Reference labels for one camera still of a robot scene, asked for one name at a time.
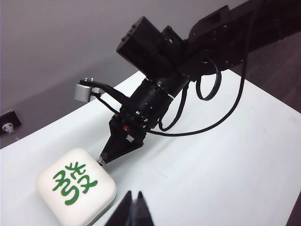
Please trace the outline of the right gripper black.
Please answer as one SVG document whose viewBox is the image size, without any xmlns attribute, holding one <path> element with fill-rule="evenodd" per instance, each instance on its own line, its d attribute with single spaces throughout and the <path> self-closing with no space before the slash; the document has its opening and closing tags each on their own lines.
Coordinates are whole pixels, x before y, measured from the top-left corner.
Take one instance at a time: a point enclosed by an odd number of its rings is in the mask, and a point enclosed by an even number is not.
<svg viewBox="0 0 301 226">
<path fill-rule="evenodd" d="M 109 121 L 110 137 L 100 154 L 100 165 L 105 165 L 143 146 L 147 124 L 115 112 Z"/>
</svg>

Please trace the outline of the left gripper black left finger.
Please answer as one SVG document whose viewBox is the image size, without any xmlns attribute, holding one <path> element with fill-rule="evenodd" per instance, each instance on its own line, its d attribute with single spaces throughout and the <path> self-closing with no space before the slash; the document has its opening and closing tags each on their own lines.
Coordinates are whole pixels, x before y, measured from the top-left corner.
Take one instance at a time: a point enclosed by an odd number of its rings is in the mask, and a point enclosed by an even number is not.
<svg viewBox="0 0 301 226">
<path fill-rule="evenodd" d="M 127 191 L 114 213 L 105 223 L 105 226 L 126 226 L 130 219 L 132 204 L 132 192 Z"/>
</svg>

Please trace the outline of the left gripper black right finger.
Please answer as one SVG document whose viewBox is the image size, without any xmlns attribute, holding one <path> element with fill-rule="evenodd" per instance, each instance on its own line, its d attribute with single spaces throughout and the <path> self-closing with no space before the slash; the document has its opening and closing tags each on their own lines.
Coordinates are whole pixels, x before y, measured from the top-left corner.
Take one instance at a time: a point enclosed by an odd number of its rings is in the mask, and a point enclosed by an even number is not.
<svg viewBox="0 0 301 226">
<path fill-rule="evenodd" d="M 154 226 L 147 202 L 141 191 L 133 202 L 132 226 Z"/>
</svg>

